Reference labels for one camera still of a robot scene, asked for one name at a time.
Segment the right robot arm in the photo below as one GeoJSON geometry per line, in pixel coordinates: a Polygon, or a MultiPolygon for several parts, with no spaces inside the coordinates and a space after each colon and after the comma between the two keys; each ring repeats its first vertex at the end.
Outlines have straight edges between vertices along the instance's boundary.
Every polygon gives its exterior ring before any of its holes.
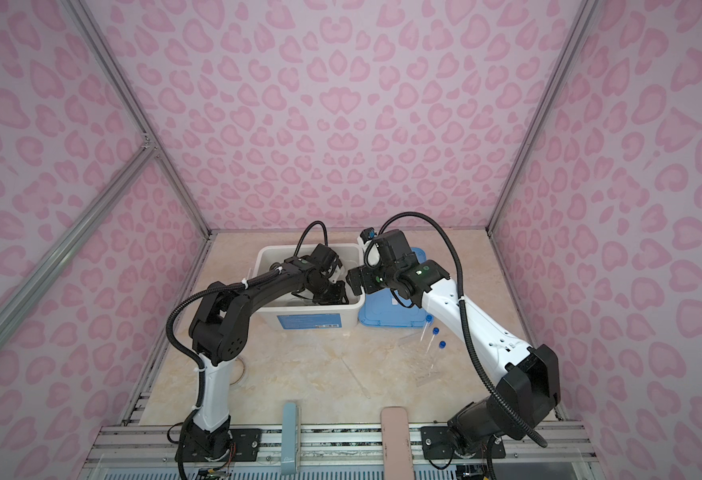
{"type": "Polygon", "coordinates": [[[520,339],[468,298],[460,263],[449,273],[433,260],[419,261],[398,229],[378,234],[368,228],[359,243],[363,263],[347,275],[352,290],[390,290],[433,315],[464,342],[488,391],[487,398],[470,403],[448,421],[454,453],[468,456],[499,437],[548,447],[536,428],[561,399],[557,354],[520,339]]]}

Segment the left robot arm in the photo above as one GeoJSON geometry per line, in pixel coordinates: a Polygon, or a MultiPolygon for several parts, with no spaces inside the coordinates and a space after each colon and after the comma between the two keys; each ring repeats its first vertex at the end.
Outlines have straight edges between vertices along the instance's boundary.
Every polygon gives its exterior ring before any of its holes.
{"type": "Polygon", "coordinates": [[[252,279],[214,282],[171,311],[165,336],[194,362],[198,375],[194,405],[178,434],[175,461],[180,471],[186,462],[234,458],[229,389],[233,363],[246,346],[252,314],[283,295],[304,290],[321,304],[346,301],[344,282],[333,278],[341,268],[339,260],[293,256],[252,279]]]}

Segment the white plastic bin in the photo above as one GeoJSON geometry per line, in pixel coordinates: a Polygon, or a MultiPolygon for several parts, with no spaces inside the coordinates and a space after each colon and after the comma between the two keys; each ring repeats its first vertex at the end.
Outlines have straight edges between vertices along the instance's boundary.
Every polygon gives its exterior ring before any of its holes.
{"type": "MultiPolygon", "coordinates": [[[[341,271],[336,271],[333,279],[345,280],[346,271],[361,265],[361,247],[353,243],[330,244],[343,264],[341,271]]],[[[269,267],[286,260],[288,255],[294,253],[294,247],[289,245],[267,246],[258,253],[254,270],[261,275],[269,267]]],[[[252,318],[258,318],[274,330],[311,330],[311,329],[351,329],[358,323],[361,308],[365,305],[366,295],[355,295],[349,286],[346,286],[347,304],[318,305],[306,299],[298,298],[290,293],[257,310],[252,318]]]]}

